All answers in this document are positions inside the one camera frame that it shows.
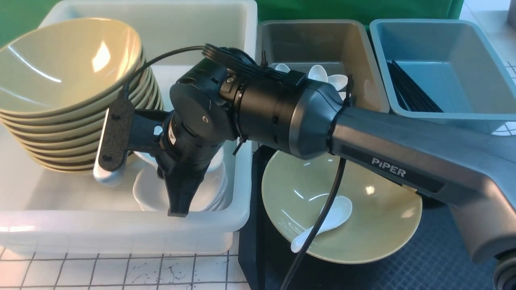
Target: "tiled table surface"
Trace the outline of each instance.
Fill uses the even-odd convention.
[[[238,237],[222,255],[14,253],[0,256],[0,289],[249,290]]]
[[[510,0],[465,0],[461,19],[478,24],[516,84],[516,31],[506,23]],[[510,122],[495,134],[516,135]],[[248,290],[238,264],[238,233],[222,255],[19,254],[0,247],[0,290]]]

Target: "green backdrop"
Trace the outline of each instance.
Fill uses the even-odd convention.
[[[260,21],[459,17],[463,0],[256,0]],[[0,0],[0,47],[38,27],[59,0]]]

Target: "spoon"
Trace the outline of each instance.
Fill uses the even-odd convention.
[[[333,201],[331,205],[330,211],[326,216],[326,219],[322,222],[322,225],[317,232],[317,235],[323,232],[327,232],[329,230],[333,230],[336,227],[342,225],[349,219],[351,216],[351,212],[353,210],[353,204],[347,197],[338,196]],[[306,231],[302,232],[300,235],[295,237],[291,243],[291,251],[297,253],[301,250],[304,242],[307,240],[308,235],[310,234],[313,227],[310,227]]]
[[[276,68],[274,68],[275,70],[279,71],[279,72],[289,72],[290,71],[290,68],[284,64],[284,63],[279,63]]]
[[[328,84],[332,85],[338,92],[348,84],[348,77],[343,74],[330,75],[328,76]]]
[[[346,92],[338,92],[338,95],[341,96],[342,100],[346,99]]]
[[[308,72],[308,78],[326,83],[328,81],[328,73],[323,66],[314,65]]]

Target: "blue plastic bin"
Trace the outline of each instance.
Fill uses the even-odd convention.
[[[389,104],[406,117],[491,134],[516,121],[516,86],[478,26],[461,20],[389,19],[370,25]],[[396,99],[395,60],[444,111],[412,112]]]

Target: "black chopsticks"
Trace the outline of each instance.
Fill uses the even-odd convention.
[[[387,62],[387,67],[396,99],[402,109],[416,112],[443,112],[396,61]]]

